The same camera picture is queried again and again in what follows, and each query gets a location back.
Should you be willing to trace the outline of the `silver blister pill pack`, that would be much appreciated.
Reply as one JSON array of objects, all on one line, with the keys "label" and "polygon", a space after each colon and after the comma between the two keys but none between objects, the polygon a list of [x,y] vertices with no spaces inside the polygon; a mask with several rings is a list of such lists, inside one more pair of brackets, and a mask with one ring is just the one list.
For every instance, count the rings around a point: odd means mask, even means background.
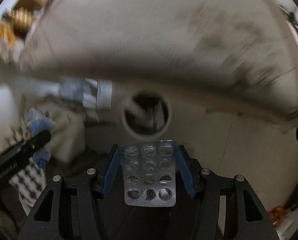
[{"label": "silver blister pill pack", "polygon": [[176,142],[161,140],[119,149],[124,201],[130,206],[172,207],[176,203]]}]

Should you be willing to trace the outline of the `round grey trash bin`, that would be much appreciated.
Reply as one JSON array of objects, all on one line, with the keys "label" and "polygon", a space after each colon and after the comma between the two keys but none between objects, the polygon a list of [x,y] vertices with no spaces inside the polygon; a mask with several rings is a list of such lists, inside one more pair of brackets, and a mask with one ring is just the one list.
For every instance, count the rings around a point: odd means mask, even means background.
[{"label": "round grey trash bin", "polygon": [[140,141],[156,140],[168,129],[172,107],[168,98],[150,90],[139,90],[121,102],[121,120],[130,136]]}]

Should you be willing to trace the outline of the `black white checkered cloth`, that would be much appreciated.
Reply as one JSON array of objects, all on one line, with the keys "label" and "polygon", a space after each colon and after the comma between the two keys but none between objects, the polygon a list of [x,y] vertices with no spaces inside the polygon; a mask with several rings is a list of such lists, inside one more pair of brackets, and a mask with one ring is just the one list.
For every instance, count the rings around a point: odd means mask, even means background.
[{"label": "black white checkered cloth", "polygon": [[18,192],[20,203],[26,215],[46,187],[46,165],[51,158],[51,153],[46,146],[29,158],[29,164],[15,174],[9,184]]}]

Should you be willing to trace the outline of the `cream cloth on chair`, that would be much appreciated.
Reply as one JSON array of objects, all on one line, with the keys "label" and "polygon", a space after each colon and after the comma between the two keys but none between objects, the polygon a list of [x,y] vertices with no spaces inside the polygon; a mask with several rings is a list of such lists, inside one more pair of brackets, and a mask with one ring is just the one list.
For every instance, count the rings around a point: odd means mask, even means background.
[{"label": "cream cloth on chair", "polygon": [[53,102],[37,106],[37,110],[55,122],[51,130],[48,149],[52,157],[63,164],[69,164],[85,150],[84,122],[80,114]]}]

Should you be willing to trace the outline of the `white patterned tablecloth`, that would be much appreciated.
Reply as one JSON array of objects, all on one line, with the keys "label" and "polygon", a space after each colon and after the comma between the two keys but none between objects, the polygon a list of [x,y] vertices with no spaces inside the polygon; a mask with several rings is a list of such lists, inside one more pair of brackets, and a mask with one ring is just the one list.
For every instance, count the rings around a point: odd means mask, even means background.
[{"label": "white patterned tablecloth", "polygon": [[55,0],[19,71],[153,85],[298,125],[298,45],[275,0]]}]

